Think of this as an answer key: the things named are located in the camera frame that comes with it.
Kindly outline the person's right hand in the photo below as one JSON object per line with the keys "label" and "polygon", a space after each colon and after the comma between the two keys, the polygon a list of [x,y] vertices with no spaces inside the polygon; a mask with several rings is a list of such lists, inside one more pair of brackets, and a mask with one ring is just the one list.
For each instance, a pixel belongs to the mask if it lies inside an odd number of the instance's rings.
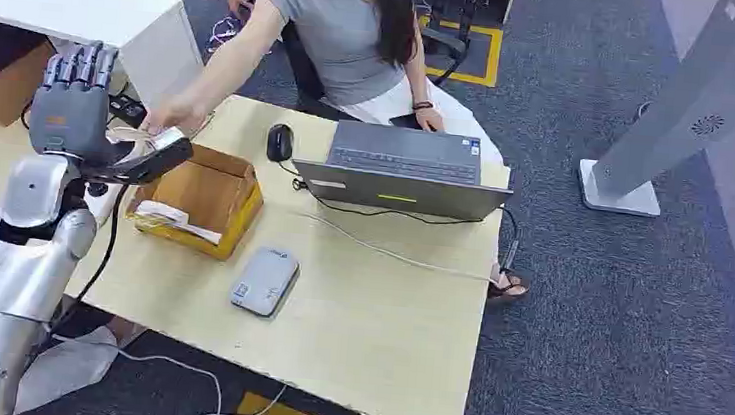
{"label": "person's right hand", "polygon": [[175,127],[187,138],[195,137],[204,127],[211,110],[203,110],[196,103],[173,97],[157,109],[150,110],[141,129],[157,135]]}

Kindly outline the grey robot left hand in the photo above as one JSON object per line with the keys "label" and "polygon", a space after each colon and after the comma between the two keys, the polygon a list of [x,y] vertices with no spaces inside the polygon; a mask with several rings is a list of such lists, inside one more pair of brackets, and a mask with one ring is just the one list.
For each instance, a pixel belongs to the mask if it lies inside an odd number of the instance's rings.
{"label": "grey robot left hand", "polygon": [[175,127],[150,136],[153,149],[133,158],[132,142],[110,142],[108,93],[117,56],[100,41],[53,55],[33,97],[29,138],[38,154],[71,159],[86,180],[142,186],[191,159],[194,148]]}

